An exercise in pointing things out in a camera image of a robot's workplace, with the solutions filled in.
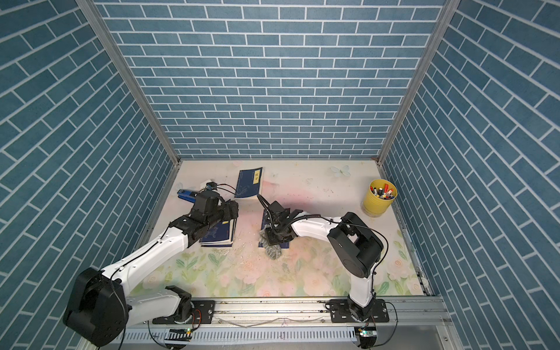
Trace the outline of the grey striped cloth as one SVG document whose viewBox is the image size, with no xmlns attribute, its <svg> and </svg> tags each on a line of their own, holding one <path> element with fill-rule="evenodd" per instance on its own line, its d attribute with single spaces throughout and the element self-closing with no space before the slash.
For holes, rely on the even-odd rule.
<svg viewBox="0 0 560 350">
<path fill-rule="evenodd" d="M 281 257 L 281 247 L 269 243 L 265 230 L 259 232 L 259 245 L 265 249 L 265 254 L 270 259 L 277 260 Z"/>
</svg>

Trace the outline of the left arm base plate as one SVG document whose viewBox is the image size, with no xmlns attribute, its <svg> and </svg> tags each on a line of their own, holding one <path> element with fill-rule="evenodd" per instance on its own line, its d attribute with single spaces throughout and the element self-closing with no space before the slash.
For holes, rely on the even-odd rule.
<svg viewBox="0 0 560 350">
<path fill-rule="evenodd" d="M 171 316 L 153 319 L 154 325 L 205 325 L 211 324 L 216 302 L 214 300 L 189 300 L 181 302 Z"/>
</svg>

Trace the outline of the blue book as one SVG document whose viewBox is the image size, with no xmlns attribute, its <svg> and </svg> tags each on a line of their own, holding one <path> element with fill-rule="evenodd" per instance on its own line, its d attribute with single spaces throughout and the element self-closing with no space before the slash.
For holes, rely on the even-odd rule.
<svg viewBox="0 0 560 350">
<path fill-rule="evenodd" d="M 261 223 L 261 230 L 263 230 L 267 225 L 270 224 L 270 220 L 268 215 L 266 214 L 266 212 L 263 212 L 263 216 L 262 216 L 262 223 Z M 285 242 L 279 245 L 281 249 L 288 249 L 290 247 L 290 243 L 289 242 Z"/>
<path fill-rule="evenodd" d="M 263 167 L 240 170 L 236 184 L 236 199 L 253 199 L 262 193 Z"/>
<path fill-rule="evenodd" d="M 200 240 L 203 247 L 230 248 L 236 230 L 236 220 L 218 223 Z"/>
</svg>

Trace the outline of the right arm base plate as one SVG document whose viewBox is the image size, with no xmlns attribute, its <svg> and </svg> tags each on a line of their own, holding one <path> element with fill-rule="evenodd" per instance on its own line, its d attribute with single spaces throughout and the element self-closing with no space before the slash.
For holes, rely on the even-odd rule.
<svg viewBox="0 0 560 350">
<path fill-rule="evenodd" d="M 366 307 L 361 307 L 350 298 L 331 299 L 325 306 L 332 323 L 388 323 L 389 314 L 385 300 L 373 299 Z"/>
</svg>

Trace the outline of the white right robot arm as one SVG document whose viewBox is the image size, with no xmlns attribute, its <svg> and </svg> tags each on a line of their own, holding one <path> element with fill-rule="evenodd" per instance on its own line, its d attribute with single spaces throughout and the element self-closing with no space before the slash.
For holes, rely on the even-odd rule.
<svg viewBox="0 0 560 350">
<path fill-rule="evenodd" d="M 374 270 L 382 260 L 384 249 L 378 233 L 350 211 L 342 217 L 331 218 L 299 209 L 291 211 L 276 201 L 270 204 L 262 195 L 258 195 L 258 200 L 268 218 L 260 232 L 260 244 L 267 256 L 278 259 L 281 245 L 299 237 L 329 242 L 351 274 L 349 312 L 359 322 L 370 319 L 376 303 Z"/>
</svg>

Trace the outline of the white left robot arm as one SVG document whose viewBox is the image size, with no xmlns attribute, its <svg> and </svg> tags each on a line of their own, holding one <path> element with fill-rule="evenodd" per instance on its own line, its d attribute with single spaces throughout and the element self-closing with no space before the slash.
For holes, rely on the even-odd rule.
<svg viewBox="0 0 560 350">
<path fill-rule="evenodd" d="M 80 273 L 71 290 L 63 324 L 93 345 L 103 347 L 124 335 L 131 325 L 161 317 L 179 324 L 189 322 L 193 317 L 192 295 L 182 288 L 169 285 L 140 298 L 131 297 L 131 291 L 213 227 L 238 216 L 236 201 L 225 200 L 218 192 L 200 192 L 190 212 L 171 221 L 151 242 L 116 263 Z"/>
</svg>

